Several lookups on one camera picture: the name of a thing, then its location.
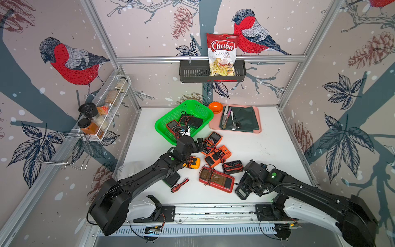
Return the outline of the yellow multimeter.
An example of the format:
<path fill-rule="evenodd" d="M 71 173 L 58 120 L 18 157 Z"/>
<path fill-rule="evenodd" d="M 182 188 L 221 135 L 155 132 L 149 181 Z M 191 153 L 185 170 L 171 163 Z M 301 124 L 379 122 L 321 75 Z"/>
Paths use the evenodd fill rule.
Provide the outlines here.
<path fill-rule="evenodd" d="M 192 156 L 183 164 L 183 167 L 188 169 L 199 169 L 201 160 L 198 157 Z"/>

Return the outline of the red black multimeter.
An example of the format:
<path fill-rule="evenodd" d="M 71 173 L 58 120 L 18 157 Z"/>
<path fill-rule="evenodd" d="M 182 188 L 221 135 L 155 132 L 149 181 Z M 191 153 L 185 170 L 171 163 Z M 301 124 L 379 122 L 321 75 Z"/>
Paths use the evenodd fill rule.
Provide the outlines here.
<path fill-rule="evenodd" d="M 167 123 L 166 127 L 176 140 L 179 138 L 179 135 L 184 130 L 176 120 Z"/>

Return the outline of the green plastic basket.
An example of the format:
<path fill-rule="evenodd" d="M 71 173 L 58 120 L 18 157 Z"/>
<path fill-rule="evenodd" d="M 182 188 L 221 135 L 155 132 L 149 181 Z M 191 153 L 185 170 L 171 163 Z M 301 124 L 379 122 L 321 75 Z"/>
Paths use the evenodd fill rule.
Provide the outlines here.
<path fill-rule="evenodd" d="M 193 127 L 193 117 L 201 119 L 202 124 L 198 127 Z M 184 126 L 185 122 L 187 122 L 187 126 L 190 127 L 190 136 L 194 137 L 209 124 L 213 117 L 214 113 L 208 107 L 198 101 L 187 100 L 157 120 L 155 123 L 155 129 L 165 140 L 170 144 L 175 145 L 176 138 L 167 128 L 167 124 L 175 120 L 181 126 Z"/>

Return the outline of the small black multimeter front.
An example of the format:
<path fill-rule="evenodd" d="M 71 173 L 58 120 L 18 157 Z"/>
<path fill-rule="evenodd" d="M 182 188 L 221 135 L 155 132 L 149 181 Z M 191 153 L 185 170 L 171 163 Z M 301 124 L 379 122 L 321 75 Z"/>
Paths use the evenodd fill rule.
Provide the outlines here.
<path fill-rule="evenodd" d="M 243 201 L 245 201 L 252 193 L 251 189 L 245 183 L 238 183 L 235 194 Z"/>

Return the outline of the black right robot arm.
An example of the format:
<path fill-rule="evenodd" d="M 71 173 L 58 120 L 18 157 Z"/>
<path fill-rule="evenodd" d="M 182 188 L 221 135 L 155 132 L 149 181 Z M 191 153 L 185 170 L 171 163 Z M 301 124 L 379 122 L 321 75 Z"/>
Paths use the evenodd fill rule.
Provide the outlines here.
<path fill-rule="evenodd" d="M 375 246 L 378 222 L 362 198 L 320 190 L 255 161 L 244 171 L 235 189 L 240 199 L 246 200 L 251 193 L 259 197 L 277 194 L 272 203 L 256 206 L 258 220 L 302 220 L 337 233 L 352 247 Z"/>

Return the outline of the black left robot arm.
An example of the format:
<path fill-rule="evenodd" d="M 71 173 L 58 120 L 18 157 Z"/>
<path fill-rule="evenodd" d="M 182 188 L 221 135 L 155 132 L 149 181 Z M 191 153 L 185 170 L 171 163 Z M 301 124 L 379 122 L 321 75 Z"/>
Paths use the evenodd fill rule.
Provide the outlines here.
<path fill-rule="evenodd" d="M 195 141 L 190 136 L 180 137 L 176 146 L 148 168 L 119 181 L 109 179 L 104 182 L 87 214 L 93 217 L 104 235 L 112 235 L 126 221 L 129 205 L 136 196 L 154 183 L 175 174 L 192 154 L 201 151 L 203 138 Z"/>

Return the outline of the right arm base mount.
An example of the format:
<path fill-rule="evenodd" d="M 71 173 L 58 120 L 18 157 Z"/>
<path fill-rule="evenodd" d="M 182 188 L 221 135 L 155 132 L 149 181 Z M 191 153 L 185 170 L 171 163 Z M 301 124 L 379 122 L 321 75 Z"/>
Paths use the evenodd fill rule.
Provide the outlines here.
<path fill-rule="evenodd" d="M 288 196 L 277 195 L 272 203 L 256 204 L 255 214 L 258 221 L 291 221 L 297 223 L 284 211 L 287 199 L 289 199 Z"/>

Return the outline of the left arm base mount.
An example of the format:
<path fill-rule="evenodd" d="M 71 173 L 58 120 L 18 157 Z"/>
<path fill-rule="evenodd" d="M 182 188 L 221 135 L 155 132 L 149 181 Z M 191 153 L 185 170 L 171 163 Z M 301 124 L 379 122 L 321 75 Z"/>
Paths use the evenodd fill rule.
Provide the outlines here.
<path fill-rule="evenodd" d="M 153 195 L 132 201 L 128 219 L 133 223 L 174 222 L 175 206 L 163 205 Z"/>

